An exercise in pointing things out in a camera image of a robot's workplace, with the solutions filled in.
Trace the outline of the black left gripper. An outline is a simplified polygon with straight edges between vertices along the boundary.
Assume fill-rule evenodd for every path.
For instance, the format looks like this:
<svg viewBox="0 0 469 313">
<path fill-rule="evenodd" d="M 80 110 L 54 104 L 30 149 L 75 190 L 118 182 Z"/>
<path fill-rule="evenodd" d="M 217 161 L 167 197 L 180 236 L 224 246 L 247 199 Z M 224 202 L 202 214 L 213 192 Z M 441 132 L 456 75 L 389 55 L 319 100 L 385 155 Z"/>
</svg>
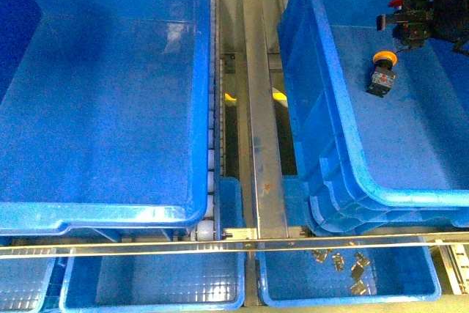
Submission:
<svg viewBox="0 0 469 313">
<path fill-rule="evenodd" d="M 399 12 L 378 15 L 376 29 L 382 31 L 389 25 L 430 23 L 428 12 Z M 468 0 L 433 0 L 433 30 L 435 37 L 453 43 L 453 52 L 467 53 Z"/>
</svg>

